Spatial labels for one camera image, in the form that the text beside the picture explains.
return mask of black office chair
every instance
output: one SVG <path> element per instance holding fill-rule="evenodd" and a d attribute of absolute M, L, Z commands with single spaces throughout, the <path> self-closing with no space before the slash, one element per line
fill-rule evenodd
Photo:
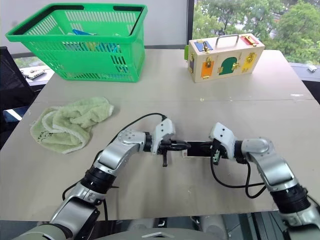
<path fill-rule="evenodd" d="M 0 47 L 0 61 L 0 148 L 2 148 L 18 124 L 6 122 L 3 111 L 30 106 L 39 92 L 30 88 L 6 46 Z"/>

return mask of green towel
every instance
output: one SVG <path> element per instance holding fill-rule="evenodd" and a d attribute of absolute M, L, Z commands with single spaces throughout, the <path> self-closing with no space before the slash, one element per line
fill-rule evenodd
<path fill-rule="evenodd" d="M 67 154 L 82 149 L 90 139 L 92 126 L 108 118 L 113 109 L 114 106 L 104 97 L 48 107 L 30 132 L 43 147 Z"/>

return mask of wooden box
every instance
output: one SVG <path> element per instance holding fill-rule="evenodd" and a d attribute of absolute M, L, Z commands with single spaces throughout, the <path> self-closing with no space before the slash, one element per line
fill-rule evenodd
<path fill-rule="evenodd" d="M 189 40 L 188 69 L 196 83 L 249 74 L 264 48 L 251 33 Z"/>

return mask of window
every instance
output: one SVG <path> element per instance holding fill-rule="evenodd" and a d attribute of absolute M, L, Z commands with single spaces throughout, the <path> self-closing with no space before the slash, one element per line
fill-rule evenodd
<path fill-rule="evenodd" d="M 194 0 L 192 39 L 252 33 L 289 62 L 320 64 L 320 0 Z"/>
<path fill-rule="evenodd" d="M 14 58 L 14 62 L 20 69 L 46 65 L 36 56 Z"/>

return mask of white table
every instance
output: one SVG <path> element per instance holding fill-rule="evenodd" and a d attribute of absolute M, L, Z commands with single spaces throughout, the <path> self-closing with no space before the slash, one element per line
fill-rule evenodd
<path fill-rule="evenodd" d="M 56 74 L 41 91 L 0 152 L 0 218 L 47 221 L 61 204 L 63 190 L 81 179 L 96 153 L 126 124 L 150 113 L 166 114 L 176 138 L 207 141 L 216 122 L 239 139 L 265 136 L 289 163 L 300 183 L 320 199 L 320 106 L 279 51 L 263 52 L 253 74 L 193 83 L 182 50 L 147 49 L 137 83 L 66 81 Z M 81 98 L 105 96 L 113 115 L 92 129 L 88 145 L 66 155 L 38 145 L 32 124 L 49 106 Z M 133 128 L 152 131 L 160 121 L 152 116 Z M 135 154 L 107 193 L 109 218 L 136 219 L 275 210 L 265 191 L 249 199 L 244 189 L 229 189 L 213 179 L 208 159 L 171 153 Z M 260 182 L 252 166 L 251 182 Z M 221 160 L 216 172 L 229 184 L 245 182 L 247 169 Z M 100 219 L 103 211 L 100 208 Z"/>

